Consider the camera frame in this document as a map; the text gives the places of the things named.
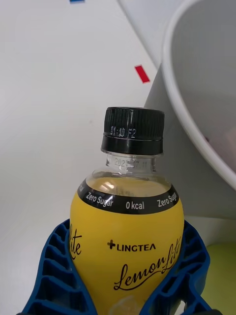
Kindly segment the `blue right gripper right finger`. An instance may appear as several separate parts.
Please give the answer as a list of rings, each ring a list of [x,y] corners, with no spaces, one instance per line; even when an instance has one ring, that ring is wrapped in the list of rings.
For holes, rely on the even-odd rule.
[[[210,257],[196,229],[184,223],[183,240],[177,262],[145,303],[146,315],[173,315],[183,301],[184,315],[211,310],[201,294]]]

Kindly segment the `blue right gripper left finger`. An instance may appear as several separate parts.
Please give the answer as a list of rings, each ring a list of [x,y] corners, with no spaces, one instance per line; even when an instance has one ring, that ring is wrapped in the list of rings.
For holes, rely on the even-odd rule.
[[[96,309],[69,254],[69,220],[59,224],[41,253],[23,315],[95,315]]]

